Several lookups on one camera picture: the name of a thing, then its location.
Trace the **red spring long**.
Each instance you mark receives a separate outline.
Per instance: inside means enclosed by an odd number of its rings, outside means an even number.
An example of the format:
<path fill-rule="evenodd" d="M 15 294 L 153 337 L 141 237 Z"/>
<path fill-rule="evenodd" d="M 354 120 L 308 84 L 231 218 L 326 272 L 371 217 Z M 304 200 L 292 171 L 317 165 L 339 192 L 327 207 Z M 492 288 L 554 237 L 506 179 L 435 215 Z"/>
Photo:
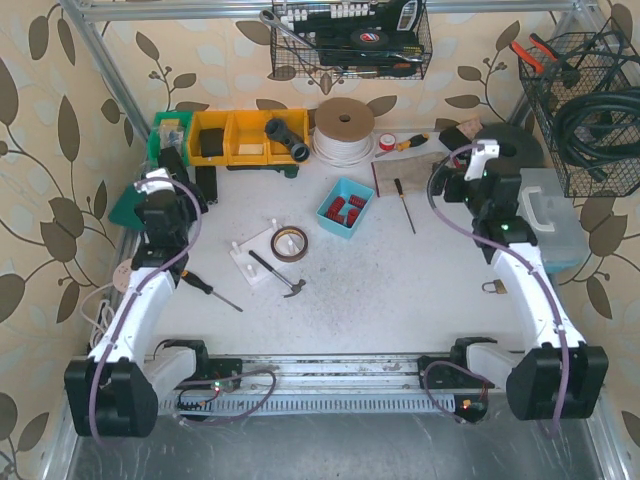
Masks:
<path fill-rule="evenodd" d="M 352 228 L 353 225 L 355 224 L 358 216 L 360 214 L 360 210 L 358 208 L 352 208 L 348 211 L 347 213 L 347 217 L 346 217 L 346 226 L 348 228 Z"/>
<path fill-rule="evenodd" d="M 340 211 L 345 204 L 345 199 L 341 196 L 336 197 L 328 207 L 325 217 L 337 223 L 343 223 L 344 217 L 340 215 Z"/>

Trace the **brown tape roll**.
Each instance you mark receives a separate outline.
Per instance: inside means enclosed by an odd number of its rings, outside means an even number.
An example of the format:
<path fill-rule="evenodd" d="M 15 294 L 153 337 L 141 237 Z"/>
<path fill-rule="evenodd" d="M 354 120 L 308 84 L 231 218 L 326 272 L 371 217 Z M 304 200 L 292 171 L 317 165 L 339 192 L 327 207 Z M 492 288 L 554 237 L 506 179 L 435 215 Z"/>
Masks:
<path fill-rule="evenodd" d="M 284 226 L 272 235 L 270 248 L 277 260 L 284 263 L 295 263 L 306 256 L 309 240 L 302 229 Z"/>

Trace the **black handled hammer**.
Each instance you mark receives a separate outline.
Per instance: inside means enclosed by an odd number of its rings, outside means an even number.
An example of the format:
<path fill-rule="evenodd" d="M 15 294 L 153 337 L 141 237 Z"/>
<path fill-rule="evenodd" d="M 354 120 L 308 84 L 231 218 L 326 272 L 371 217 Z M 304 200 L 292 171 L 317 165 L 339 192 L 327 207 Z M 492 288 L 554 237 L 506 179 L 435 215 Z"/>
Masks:
<path fill-rule="evenodd" d="M 250 250 L 248 254 L 255 259 L 261 266 L 263 266 L 269 273 L 271 273 L 274 277 L 279 279 L 283 284 L 285 284 L 290 292 L 284 295 L 284 298 L 292 298 L 299 294 L 303 287 L 306 285 L 306 281 L 304 279 L 300 279 L 297 282 L 293 283 L 285 276 L 283 276 L 279 271 L 277 271 L 270 263 L 268 263 L 265 259 L 263 259 L 258 253 L 254 250 Z"/>

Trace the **red spring short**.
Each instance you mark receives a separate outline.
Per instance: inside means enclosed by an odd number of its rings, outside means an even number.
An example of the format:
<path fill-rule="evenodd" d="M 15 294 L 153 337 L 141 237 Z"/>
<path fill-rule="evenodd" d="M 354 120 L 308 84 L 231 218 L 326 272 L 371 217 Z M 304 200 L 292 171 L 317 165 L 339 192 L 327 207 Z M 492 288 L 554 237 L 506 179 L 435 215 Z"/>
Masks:
<path fill-rule="evenodd" d="M 363 209 L 366 203 L 367 203 L 366 199 L 359 197 L 357 195 L 351 195 L 349 198 L 349 204 L 358 209 Z"/>

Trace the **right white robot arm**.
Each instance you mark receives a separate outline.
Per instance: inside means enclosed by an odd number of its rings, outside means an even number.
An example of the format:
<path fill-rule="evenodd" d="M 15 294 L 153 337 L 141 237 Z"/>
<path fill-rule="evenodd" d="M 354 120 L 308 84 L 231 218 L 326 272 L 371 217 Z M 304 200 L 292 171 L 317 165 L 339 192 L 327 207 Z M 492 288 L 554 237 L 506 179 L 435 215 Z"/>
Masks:
<path fill-rule="evenodd" d="M 481 249 L 506 287 L 521 322 L 523 351 L 512 353 L 486 337 L 460 338 L 449 360 L 425 366 L 422 384 L 443 366 L 501 389 L 519 420 L 557 426 L 564 419 L 587 419 L 600 397 L 608 357 L 602 347 L 587 344 L 563 309 L 534 231 L 517 214 L 520 174 L 489 165 L 499 156 L 495 140 L 454 150 L 433 167 L 426 195 L 433 213 Z"/>

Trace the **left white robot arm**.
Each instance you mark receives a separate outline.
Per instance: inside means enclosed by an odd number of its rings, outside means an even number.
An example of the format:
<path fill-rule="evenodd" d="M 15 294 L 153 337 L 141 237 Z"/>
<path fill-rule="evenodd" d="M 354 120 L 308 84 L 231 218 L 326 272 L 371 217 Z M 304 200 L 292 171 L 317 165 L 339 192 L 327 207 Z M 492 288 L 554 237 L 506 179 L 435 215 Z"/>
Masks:
<path fill-rule="evenodd" d="M 172 347 L 156 360 L 147 360 L 146 353 L 200 234 L 202 206 L 165 168 L 147 173 L 134 186 L 145 195 L 138 206 L 145 232 L 128 286 L 98 345 L 86 359 L 71 361 L 64 373 L 75 431 L 95 440 L 148 436 L 160 400 L 197 366 L 189 347 Z"/>

